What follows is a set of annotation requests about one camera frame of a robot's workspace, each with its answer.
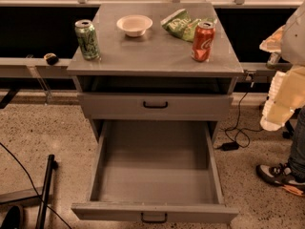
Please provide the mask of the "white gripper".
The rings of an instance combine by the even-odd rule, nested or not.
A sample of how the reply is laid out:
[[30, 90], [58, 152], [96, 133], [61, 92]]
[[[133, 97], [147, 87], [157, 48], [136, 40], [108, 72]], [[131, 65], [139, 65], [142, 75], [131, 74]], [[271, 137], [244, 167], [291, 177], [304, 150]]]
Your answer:
[[[281, 53], [284, 27], [278, 28], [259, 48], [264, 52]], [[277, 131], [290, 119], [296, 109], [305, 105], [305, 67], [294, 65], [286, 73], [276, 72], [268, 91], [260, 126], [266, 131]]]

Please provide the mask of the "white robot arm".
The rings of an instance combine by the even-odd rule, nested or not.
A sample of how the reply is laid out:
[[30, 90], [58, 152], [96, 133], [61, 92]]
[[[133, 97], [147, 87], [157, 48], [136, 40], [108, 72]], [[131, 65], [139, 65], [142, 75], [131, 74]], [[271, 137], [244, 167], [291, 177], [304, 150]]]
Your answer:
[[292, 64], [286, 73], [275, 73], [262, 111], [261, 127], [267, 131], [276, 131], [296, 109], [305, 105], [305, 3], [259, 48], [264, 52], [278, 54]]

